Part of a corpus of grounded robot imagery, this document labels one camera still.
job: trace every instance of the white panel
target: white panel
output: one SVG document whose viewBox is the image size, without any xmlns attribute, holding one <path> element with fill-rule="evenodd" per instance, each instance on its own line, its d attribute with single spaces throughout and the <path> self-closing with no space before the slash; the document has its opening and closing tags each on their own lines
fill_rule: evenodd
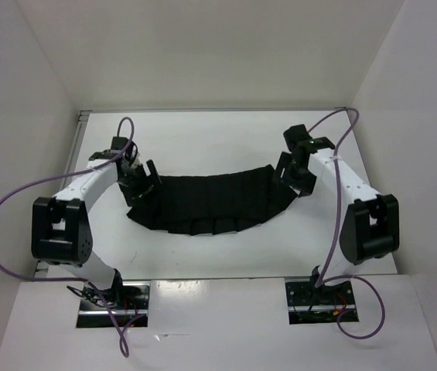
<svg viewBox="0 0 437 371">
<path fill-rule="evenodd" d="M 130 358 L 113 328 L 75 328 L 79 299 L 64 284 L 21 284 L 0 350 L 0 371 L 437 371 L 437 356 L 407 276 L 369 278 L 387 305 L 374 338 L 335 324 L 289 325 L 283 279 L 153 281 L 148 328 L 128 330 Z M 359 335 L 380 320 L 376 298 L 353 283 Z"/>
<path fill-rule="evenodd" d="M 437 0 L 405 2 L 354 105 L 370 179 L 400 200 L 397 263 L 426 282 L 418 295 L 437 347 Z"/>
<path fill-rule="evenodd" d="M 24 182 L 62 172 L 75 113 L 13 0 L 0 0 L 0 197 Z M 0 261 L 32 273 L 32 201 L 57 184 L 27 192 L 0 210 Z M 19 283 L 0 273 L 0 342 Z"/>
<path fill-rule="evenodd" d="M 76 105 L 352 101 L 403 0 L 19 0 Z"/>
<path fill-rule="evenodd" d="M 283 132 L 314 125 L 327 111 L 206 111 L 92 114 L 76 170 L 96 151 L 108 148 L 126 115 L 135 122 L 140 161 L 152 159 L 160 175 L 216 175 L 276 166 L 287 147 Z M 349 127 L 337 114 L 312 134 L 338 140 Z M 129 126 L 122 128 L 129 134 Z M 354 136 L 340 154 L 363 179 L 366 172 Z M 93 248 L 124 279 L 184 279 L 309 276 L 328 254 L 336 214 L 335 196 L 318 182 L 310 197 L 260 226 L 219 236 L 183 236 L 148 230 L 130 220 L 118 185 L 89 214 Z M 365 274 L 396 273 L 391 255 L 354 268 Z"/>
</svg>

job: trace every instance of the black cloth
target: black cloth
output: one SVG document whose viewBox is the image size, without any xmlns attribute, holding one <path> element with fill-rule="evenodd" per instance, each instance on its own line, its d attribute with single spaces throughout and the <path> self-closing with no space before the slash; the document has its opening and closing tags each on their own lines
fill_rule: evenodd
<svg viewBox="0 0 437 371">
<path fill-rule="evenodd" d="M 197 235 L 241 231 L 287 209 L 297 194 L 272 181 L 268 165 L 212 176 L 161 176 L 162 188 L 127 216 L 150 230 Z"/>
</svg>

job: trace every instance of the robotic arm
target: robotic arm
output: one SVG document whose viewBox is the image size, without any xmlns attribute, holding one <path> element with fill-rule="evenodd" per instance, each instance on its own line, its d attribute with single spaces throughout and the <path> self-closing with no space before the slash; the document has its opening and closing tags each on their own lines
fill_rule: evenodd
<svg viewBox="0 0 437 371">
<path fill-rule="evenodd" d="M 291 153 L 282 153 L 276 180 L 299 191 L 299 197 L 311 195 L 317 179 L 336 194 L 333 143 L 328 138 L 312 138 L 304 125 L 289 128 L 284 138 Z M 371 188 L 339 156 L 337 162 L 343 222 L 335 254 L 331 263 L 326 262 L 327 277 L 352 274 L 354 266 L 382 258 L 399 246 L 397 199 Z"/>
<path fill-rule="evenodd" d="M 127 143 L 127 138 L 114 137 L 110 149 L 96 152 L 89 158 L 87 168 L 98 170 L 75 178 L 51 198 L 39 197 L 32 208 L 32 255 L 93 282 L 112 302 L 123 298 L 124 291 L 133 288 L 124 288 L 120 273 L 92 251 L 93 238 L 87 214 L 104 191 L 116 182 L 128 206 L 144 202 L 144 198 L 161 184 L 151 160 L 147 163 L 150 174 L 146 175 L 134 143 L 118 160 L 100 168 Z"/>
</svg>

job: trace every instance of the wall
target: wall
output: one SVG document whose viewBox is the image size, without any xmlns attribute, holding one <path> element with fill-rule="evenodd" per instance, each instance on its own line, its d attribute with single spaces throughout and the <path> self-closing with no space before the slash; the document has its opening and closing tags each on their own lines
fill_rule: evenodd
<svg viewBox="0 0 437 371">
<path fill-rule="evenodd" d="M 333 107 L 403 0 L 18 0 L 75 104 Z"/>
<path fill-rule="evenodd" d="M 13 0 L 0 0 L 0 197 L 24 182 L 62 172 L 76 112 Z M 38 187 L 0 211 L 0 261 L 31 274 L 30 213 Z M 0 344 L 19 283 L 0 273 Z"/>
<path fill-rule="evenodd" d="M 397 263 L 437 348 L 437 0 L 406 0 L 353 105 L 368 176 L 400 200 Z"/>
</svg>

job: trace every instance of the table surface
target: table surface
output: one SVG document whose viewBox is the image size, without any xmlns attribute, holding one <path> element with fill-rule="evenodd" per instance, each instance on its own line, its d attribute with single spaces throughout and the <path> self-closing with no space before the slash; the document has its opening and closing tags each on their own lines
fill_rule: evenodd
<svg viewBox="0 0 437 371">
<path fill-rule="evenodd" d="M 96 151 L 109 148 L 118 122 L 135 122 L 135 143 L 143 162 L 153 159 L 160 175 L 216 175 L 276 166 L 286 151 L 283 132 L 309 128 L 329 111 L 143 111 L 91 114 L 77 148 L 80 170 Z M 313 134 L 337 141 L 347 129 L 346 113 L 332 116 Z M 123 127 L 128 136 L 130 127 Z M 367 181 L 353 134 L 340 154 Z M 267 223 L 240 233 L 191 237 L 148 230 L 130 220 L 117 185 L 89 214 L 94 250 L 124 279 L 190 279 L 309 276 L 328 253 L 335 222 L 335 196 L 321 182 Z M 393 257 L 370 260 L 360 274 L 397 273 Z M 64 275 L 60 268 L 50 276 Z"/>
<path fill-rule="evenodd" d="M 131 356 L 113 328 L 75 329 L 79 298 L 65 284 L 22 283 L 0 349 L 0 371 L 407 370 L 437 371 L 437 355 L 410 277 L 367 277 L 387 321 L 372 339 L 335 324 L 289 325 L 281 278 L 153 281 L 147 328 L 128 330 Z M 380 321 L 369 288 L 353 281 L 363 335 Z"/>
</svg>

